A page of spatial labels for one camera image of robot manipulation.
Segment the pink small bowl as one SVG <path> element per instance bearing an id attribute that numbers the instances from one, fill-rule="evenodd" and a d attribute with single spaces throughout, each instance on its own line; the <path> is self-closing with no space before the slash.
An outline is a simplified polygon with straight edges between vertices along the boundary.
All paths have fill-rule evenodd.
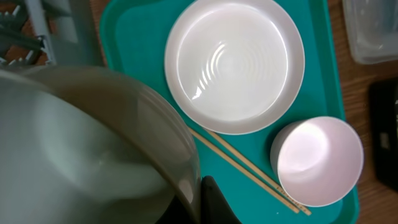
<path id="1" fill-rule="evenodd" d="M 363 170 L 364 149 L 346 121 L 318 116 L 282 128 L 269 159 L 290 198 L 307 207 L 324 207 L 354 188 Z"/>

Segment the grey-green bowl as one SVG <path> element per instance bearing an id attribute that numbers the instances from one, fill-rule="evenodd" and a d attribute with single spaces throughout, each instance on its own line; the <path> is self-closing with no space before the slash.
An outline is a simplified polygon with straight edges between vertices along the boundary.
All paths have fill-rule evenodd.
<path id="1" fill-rule="evenodd" d="M 200 222 L 187 125 L 139 80 L 103 67 L 1 71 L 2 223 Z"/>

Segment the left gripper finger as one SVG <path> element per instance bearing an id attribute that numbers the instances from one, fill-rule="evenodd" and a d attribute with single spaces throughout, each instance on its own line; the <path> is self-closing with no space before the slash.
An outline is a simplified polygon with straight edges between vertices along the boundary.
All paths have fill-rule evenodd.
<path id="1" fill-rule="evenodd" d="M 205 176 L 201 180 L 200 205 L 201 224 L 241 224 L 212 176 Z M 178 197 L 174 197 L 156 224 L 195 224 L 195 222 Z"/>

